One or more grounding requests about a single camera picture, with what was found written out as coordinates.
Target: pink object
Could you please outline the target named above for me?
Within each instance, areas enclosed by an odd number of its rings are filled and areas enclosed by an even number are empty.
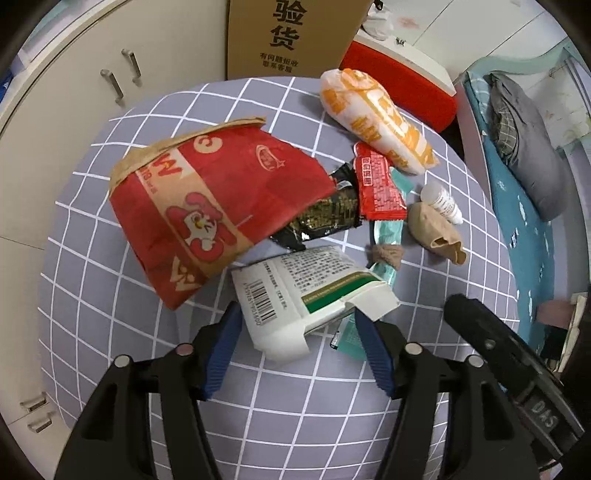
[[[571,305],[568,300],[549,300],[538,305],[535,320],[545,325],[568,330],[573,312],[574,305]]]

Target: grey pillow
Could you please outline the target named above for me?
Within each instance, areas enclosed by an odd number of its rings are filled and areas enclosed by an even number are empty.
[[[530,197],[540,218],[548,222],[567,206],[566,168],[552,147],[544,120],[534,102],[506,75],[491,74],[491,104],[509,108],[517,130],[517,151],[507,166]]]

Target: black snack wrapper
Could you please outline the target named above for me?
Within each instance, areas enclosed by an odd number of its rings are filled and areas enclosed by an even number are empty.
[[[271,240],[284,248],[300,252],[306,249],[303,242],[307,240],[322,238],[361,225],[359,189],[355,172],[349,164],[344,164],[330,176],[336,183],[336,193],[308,207],[289,225],[271,235]]]

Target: blue gripper pad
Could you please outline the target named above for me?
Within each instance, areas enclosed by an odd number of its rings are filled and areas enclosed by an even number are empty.
[[[203,329],[218,328],[217,338],[204,366],[206,380],[205,385],[202,386],[202,392],[206,400],[222,387],[223,378],[242,330],[243,320],[240,305],[233,301],[228,305],[218,324],[203,327]]]
[[[386,346],[374,323],[360,310],[355,310],[355,325],[361,338],[365,355],[374,374],[378,387],[386,392],[386,395],[394,395],[395,385],[392,379],[394,364]]]

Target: teal wrapper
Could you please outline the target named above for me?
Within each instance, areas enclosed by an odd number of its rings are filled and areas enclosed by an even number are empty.
[[[402,198],[406,202],[406,198],[413,189],[413,183],[401,174],[396,168],[390,167],[390,178],[400,190]],[[400,245],[402,242],[402,226],[403,220],[377,220],[374,222],[374,240],[376,245]],[[391,288],[394,288],[394,280],[396,280],[396,270],[394,267],[386,263],[376,263],[370,268],[378,277],[388,282]],[[337,350],[345,353],[357,360],[365,361],[367,357],[363,345],[359,339],[359,333],[355,326],[355,315],[350,314],[345,317],[347,322],[345,327],[341,328],[339,338],[336,342]]]
[[[402,175],[396,168],[390,167],[390,178],[400,190],[402,198],[406,198],[413,189],[413,183]],[[374,240],[376,245],[400,245],[402,242],[403,220],[377,220],[374,222]],[[374,263],[370,268],[378,277],[388,282],[390,287],[394,288],[396,280],[396,270],[386,263]]]

